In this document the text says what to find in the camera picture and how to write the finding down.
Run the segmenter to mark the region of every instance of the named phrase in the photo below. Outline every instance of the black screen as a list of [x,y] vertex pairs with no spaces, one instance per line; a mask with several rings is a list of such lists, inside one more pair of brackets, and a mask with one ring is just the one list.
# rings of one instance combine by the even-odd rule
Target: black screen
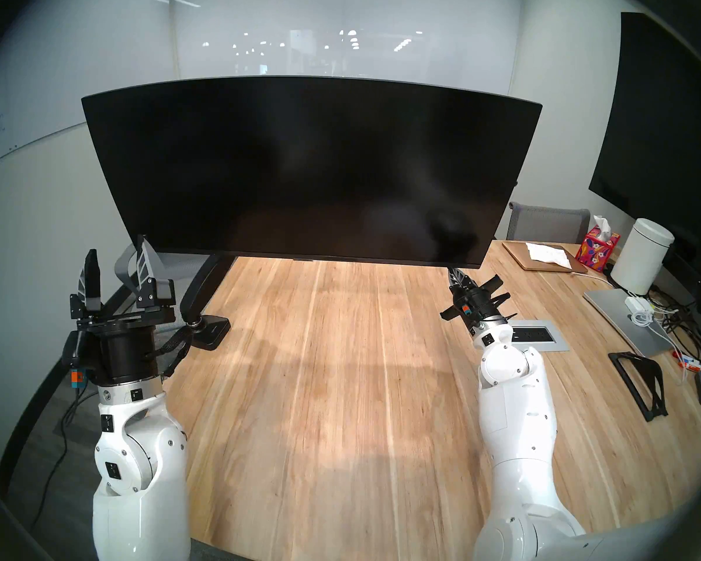
[[615,97],[589,188],[669,229],[666,266],[700,282],[701,62],[642,13],[621,14]]
[[159,251],[477,267],[539,104],[420,84],[255,76],[83,98],[132,238]]

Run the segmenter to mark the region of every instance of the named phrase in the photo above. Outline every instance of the office chair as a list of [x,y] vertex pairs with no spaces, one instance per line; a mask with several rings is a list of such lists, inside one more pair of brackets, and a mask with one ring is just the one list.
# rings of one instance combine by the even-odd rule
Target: office chair
[[515,201],[509,203],[509,208],[508,240],[581,243],[588,231],[588,209],[533,207]]

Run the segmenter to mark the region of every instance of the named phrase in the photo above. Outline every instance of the power adapter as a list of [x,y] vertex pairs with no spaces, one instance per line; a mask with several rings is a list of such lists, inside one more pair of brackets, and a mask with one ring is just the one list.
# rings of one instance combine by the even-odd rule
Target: power adapter
[[626,307],[628,307],[629,311],[632,314],[636,314],[638,312],[645,312],[650,315],[654,314],[654,308],[652,307],[652,304],[643,297],[634,297],[632,295],[629,295],[626,298]]

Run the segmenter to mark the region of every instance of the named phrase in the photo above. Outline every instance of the monitor stand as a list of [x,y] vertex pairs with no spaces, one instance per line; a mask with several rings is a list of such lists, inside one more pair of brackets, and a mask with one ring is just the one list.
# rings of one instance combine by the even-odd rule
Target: monitor stand
[[[584,299],[610,322],[637,354],[652,358],[672,349],[673,346],[665,339],[667,334],[659,323],[653,322],[649,327],[642,328],[631,321],[631,312],[626,307],[626,297],[628,294],[623,290],[584,292]],[[652,329],[658,334],[664,334],[665,338],[653,334]]]

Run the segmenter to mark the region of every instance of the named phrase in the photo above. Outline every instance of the whiteboard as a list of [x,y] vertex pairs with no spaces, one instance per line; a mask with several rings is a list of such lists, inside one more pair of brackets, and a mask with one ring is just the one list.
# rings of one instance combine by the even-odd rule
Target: whiteboard
[[176,76],[169,0],[32,0],[0,43],[0,157],[85,122],[81,98]]

